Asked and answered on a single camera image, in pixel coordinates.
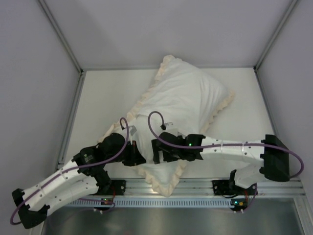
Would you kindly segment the grey cream-ruffled pillowcase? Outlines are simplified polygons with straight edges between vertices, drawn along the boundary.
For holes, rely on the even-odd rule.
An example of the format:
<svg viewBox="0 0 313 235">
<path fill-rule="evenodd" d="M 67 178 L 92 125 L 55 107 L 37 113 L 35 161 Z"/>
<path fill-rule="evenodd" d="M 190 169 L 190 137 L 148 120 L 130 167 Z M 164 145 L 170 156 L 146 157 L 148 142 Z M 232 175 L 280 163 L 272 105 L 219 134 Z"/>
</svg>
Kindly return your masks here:
<svg viewBox="0 0 313 235">
<path fill-rule="evenodd" d="M 151 141 L 155 138 L 148 127 L 161 133 L 160 112 L 166 123 L 184 135 L 204 134 L 219 111 L 227 107 L 234 92 L 218 79 L 183 60 L 167 55 L 163 58 L 153 85 L 127 113 L 127 122 L 136 128 L 134 139 L 141 155 L 147 161 L 133 167 L 134 171 L 151 185 L 154 192 L 169 197 L 185 171 L 187 161 L 153 163 Z"/>
</svg>

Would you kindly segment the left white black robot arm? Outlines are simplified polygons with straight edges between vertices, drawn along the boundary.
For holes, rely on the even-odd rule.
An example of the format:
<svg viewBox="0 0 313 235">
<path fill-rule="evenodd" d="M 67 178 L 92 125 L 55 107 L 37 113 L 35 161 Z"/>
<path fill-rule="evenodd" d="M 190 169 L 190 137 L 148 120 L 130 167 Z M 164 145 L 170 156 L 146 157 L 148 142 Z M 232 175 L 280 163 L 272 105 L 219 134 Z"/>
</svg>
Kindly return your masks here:
<svg viewBox="0 0 313 235">
<path fill-rule="evenodd" d="M 61 169 L 28 189 L 12 192 L 16 214 L 25 229 L 36 227 L 64 205 L 88 195 L 112 190 L 106 164 L 137 166 L 146 163 L 137 142 L 113 133 L 97 145 L 83 148 Z"/>
</svg>

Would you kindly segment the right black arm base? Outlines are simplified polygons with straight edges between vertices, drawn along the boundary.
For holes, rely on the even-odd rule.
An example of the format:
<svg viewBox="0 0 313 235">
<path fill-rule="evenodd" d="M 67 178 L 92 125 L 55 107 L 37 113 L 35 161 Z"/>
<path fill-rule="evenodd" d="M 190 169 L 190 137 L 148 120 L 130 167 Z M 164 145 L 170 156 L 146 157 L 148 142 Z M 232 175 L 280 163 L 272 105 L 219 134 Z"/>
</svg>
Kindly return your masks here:
<svg viewBox="0 0 313 235">
<path fill-rule="evenodd" d="M 230 189 L 228 180 L 213 180 L 212 187 L 215 196 L 233 198 L 237 195 L 233 190 Z"/>
</svg>

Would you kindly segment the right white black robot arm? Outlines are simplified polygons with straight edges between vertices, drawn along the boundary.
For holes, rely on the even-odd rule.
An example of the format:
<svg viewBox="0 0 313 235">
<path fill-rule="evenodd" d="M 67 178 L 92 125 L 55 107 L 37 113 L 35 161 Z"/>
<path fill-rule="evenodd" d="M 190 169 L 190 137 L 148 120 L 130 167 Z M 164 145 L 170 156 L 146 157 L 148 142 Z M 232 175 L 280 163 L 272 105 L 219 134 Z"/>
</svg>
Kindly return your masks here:
<svg viewBox="0 0 313 235">
<path fill-rule="evenodd" d="M 155 164 L 213 158 L 246 163 L 245 167 L 230 172 L 229 183 L 232 188 L 247 189 L 265 180 L 290 180 L 289 150 L 275 135 L 266 135 L 260 141 L 235 143 L 200 134 L 184 137 L 162 132 L 151 143 Z"/>
</svg>

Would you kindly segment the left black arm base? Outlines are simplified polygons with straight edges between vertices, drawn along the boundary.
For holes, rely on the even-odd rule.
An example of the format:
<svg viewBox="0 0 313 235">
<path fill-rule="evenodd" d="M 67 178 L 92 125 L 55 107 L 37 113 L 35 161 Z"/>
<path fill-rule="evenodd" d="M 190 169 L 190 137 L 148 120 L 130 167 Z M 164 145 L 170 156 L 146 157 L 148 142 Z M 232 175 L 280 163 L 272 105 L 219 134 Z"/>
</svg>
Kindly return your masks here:
<svg viewBox="0 0 313 235">
<path fill-rule="evenodd" d="M 126 190 L 126 180 L 112 180 L 107 195 L 123 196 Z"/>
</svg>

